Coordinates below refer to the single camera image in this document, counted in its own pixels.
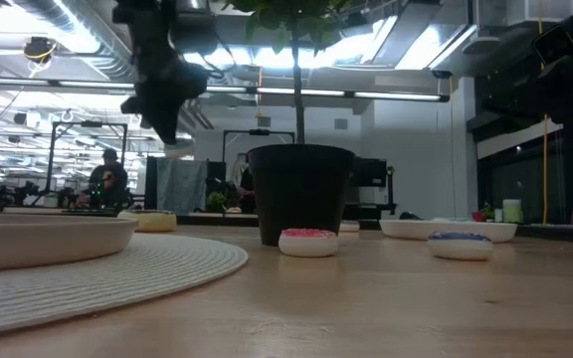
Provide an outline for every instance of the woven placemat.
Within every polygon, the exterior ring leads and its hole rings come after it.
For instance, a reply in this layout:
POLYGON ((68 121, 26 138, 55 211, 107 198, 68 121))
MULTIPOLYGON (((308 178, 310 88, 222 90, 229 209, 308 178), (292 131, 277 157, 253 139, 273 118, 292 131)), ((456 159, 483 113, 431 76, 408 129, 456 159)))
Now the woven placemat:
POLYGON ((211 240, 134 235, 110 257, 0 271, 0 331, 139 302, 222 277, 247 253, 211 240))

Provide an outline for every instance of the yellow cable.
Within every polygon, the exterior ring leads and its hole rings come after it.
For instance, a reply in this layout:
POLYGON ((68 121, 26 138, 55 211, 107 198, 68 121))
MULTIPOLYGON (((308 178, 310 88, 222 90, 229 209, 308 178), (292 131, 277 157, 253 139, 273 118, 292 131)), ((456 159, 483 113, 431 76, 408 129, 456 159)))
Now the yellow cable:
POLYGON ((455 182, 455 103, 454 103, 453 77, 450 77, 450 144, 451 158, 453 158, 453 206, 457 215, 457 183, 455 182))
MULTIPOLYGON (((543 0, 538 0, 538 34, 543 34, 543 0)), ((541 72, 545 65, 541 62, 541 72)), ((543 117, 543 225, 547 224, 547 114, 543 117)))

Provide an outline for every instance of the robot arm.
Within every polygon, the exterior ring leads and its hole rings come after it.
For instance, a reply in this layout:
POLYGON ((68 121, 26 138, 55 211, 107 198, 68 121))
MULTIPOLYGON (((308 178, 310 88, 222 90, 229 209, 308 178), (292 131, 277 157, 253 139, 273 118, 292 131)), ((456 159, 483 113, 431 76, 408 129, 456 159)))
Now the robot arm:
POLYGON ((121 111, 142 114, 143 122, 149 123, 164 143, 173 144, 180 106, 202 94, 209 79, 202 66, 186 63, 180 56, 216 50, 214 16, 208 2, 202 9, 194 8, 196 0, 116 2, 112 22, 129 28, 132 63, 137 68, 136 95, 121 111))

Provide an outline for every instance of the small plant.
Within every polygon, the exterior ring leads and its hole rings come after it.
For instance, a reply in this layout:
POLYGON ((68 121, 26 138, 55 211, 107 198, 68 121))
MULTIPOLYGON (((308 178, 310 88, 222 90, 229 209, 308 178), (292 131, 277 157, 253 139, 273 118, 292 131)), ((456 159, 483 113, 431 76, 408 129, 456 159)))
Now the small plant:
POLYGON ((481 212, 483 213, 483 218, 486 220, 494 220, 494 207, 488 203, 485 203, 485 206, 483 207, 483 210, 481 210, 481 212))
POLYGON ((302 103, 302 79, 299 67, 300 38, 308 36, 314 53, 325 50, 340 40, 341 21, 339 11, 349 4, 348 0, 227 0, 225 8, 251 13, 247 21, 247 40, 251 40, 257 28, 277 31, 273 44, 276 54, 290 43, 293 56, 293 82, 297 142, 304 143, 304 104, 302 103))
POLYGON ((225 204, 227 204, 227 197, 222 193, 214 192, 207 198, 205 209, 209 213, 223 213, 226 210, 225 204))

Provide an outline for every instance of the person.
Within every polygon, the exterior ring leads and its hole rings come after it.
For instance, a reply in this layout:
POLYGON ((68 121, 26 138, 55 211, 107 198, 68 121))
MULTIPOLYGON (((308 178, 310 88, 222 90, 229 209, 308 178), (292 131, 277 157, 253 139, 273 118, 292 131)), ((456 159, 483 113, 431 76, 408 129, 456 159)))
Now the person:
POLYGON ((256 211, 256 191, 254 177, 249 171, 249 167, 243 172, 238 194, 241 196, 240 209, 242 209, 243 214, 254 214, 256 211))
MULTIPOLYGON (((105 206, 113 206, 113 204, 124 197, 125 188, 127 187, 127 172, 122 164, 118 162, 118 154, 114 149, 106 149, 102 158, 103 165, 96 167, 90 175, 90 186, 92 191, 101 187, 102 203, 105 206)), ((90 193, 91 190, 85 190, 82 193, 78 206, 87 204, 92 200, 89 196, 90 193)))

